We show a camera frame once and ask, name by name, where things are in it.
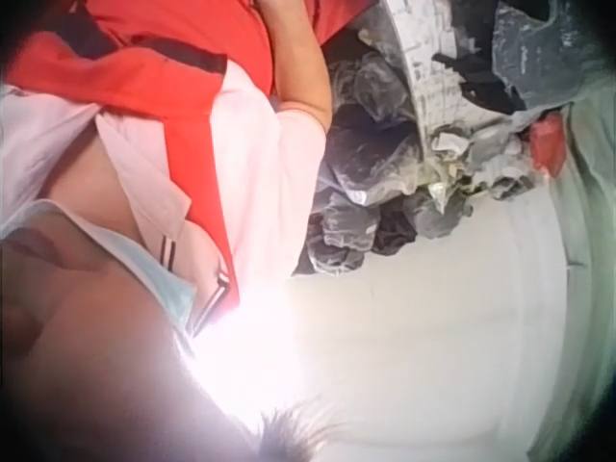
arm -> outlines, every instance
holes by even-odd
[[[271,38],[280,111],[313,116],[331,125],[331,87],[325,59],[303,0],[258,0]]]

white wall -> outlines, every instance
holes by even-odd
[[[449,238],[285,292],[304,390],[346,424],[348,441],[324,461],[494,450],[523,460],[552,394],[566,308],[547,189],[481,200]]]

sleeve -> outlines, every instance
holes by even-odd
[[[291,274],[306,237],[326,135],[321,124],[302,111],[283,111],[277,117],[282,171],[279,224],[286,254],[293,256],[286,268]]]

person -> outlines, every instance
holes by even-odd
[[[20,45],[0,94],[2,398],[51,460],[312,456],[296,412],[249,434],[185,353],[293,271],[331,120],[320,44],[370,3],[79,1]]]

pile of clothes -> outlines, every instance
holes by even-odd
[[[541,152],[550,140],[563,139],[558,116],[552,113],[545,118],[545,113],[571,100],[579,92],[579,82],[567,84],[571,88],[569,93],[566,89],[534,90],[526,85],[525,76],[512,73],[511,68],[521,67],[511,54],[514,46],[507,46],[513,31],[519,37],[524,30],[525,46],[530,49],[533,44],[533,49],[538,49],[533,40],[539,36],[533,35],[533,31],[539,34],[542,21],[552,30],[551,35],[544,37],[546,47],[558,42],[559,49],[567,51],[571,43],[582,46],[584,35],[571,34],[577,26],[569,20],[568,7],[563,9],[547,0],[552,6],[548,18],[535,19],[510,5],[516,2],[521,3],[451,1],[453,25],[462,31],[462,36],[467,41],[476,39],[475,43],[481,44],[483,40],[491,46],[483,50],[483,55],[459,53],[462,58],[456,60],[444,56],[435,56],[434,60],[454,70],[479,69],[483,76],[486,69],[481,67],[489,62],[491,68],[487,70],[495,76],[489,82],[489,93],[494,95],[496,91],[502,97],[490,96],[488,102],[499,106],[503,118],[480,130],[442,127],[433,134],[429,153],[422,153],[411,90],[388,12],[381,5],[373,7],[326,45],[334,117],[306,243],[295,274],[338,275],[359,269],[369,252],[390,256],[418,236],[444,238],[472,214],[471,196],[488,193],[496,200],[510,199],[543,180],[541,168],[546,166],[546,156],[551,165],[562,162],[558,159],[562,156],[560,151],[553,155]],[[491,20],[473,29],[469,24],[477,15],[468,14],[463,30],[465,21],[460,20],[459,13],[463,4],[471,13],[487,9],[485,17]],[[533,28],[522,27],[520,21]],[[586,46],[585,50],[593,57],[599,56],[595,48]],[[542,66],[555,65],[552,58],[556,57],[553,53],[544,57],[537,64],[541,67],[537,72],[542,71]],[[576,70],[569,67],[567,71]],[[550,75],[564,79],[563,72]],[[461,86],[468,84],[465,80],[469,75],[474,74],[469,71],[462,75]],[[477,97],[482,93],[474,90],[470,94]],[[537,135],[542,133],[547,140],[543,144]],[[546,170],[553,174],[554,168],[548,166]]]

